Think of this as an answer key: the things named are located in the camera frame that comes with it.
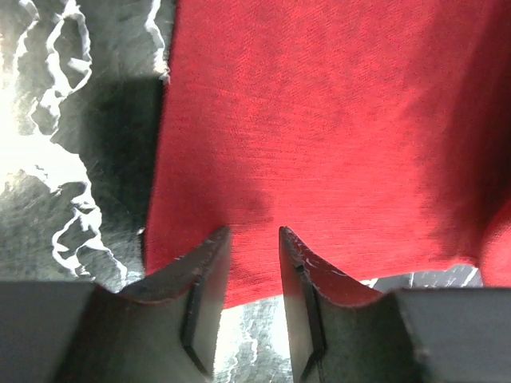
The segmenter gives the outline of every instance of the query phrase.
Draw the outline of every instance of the folded red fabric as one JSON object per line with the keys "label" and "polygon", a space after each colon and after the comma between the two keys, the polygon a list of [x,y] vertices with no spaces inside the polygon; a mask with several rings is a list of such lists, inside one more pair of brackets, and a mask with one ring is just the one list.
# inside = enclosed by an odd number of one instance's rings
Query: folded red fabric
{"label": "folded red fabric", "polygon": [[279,294],[286,225],[355,278],[510,284],[509,20],[507,0],[178,2],[148,272],[227,224],[226,306]]}

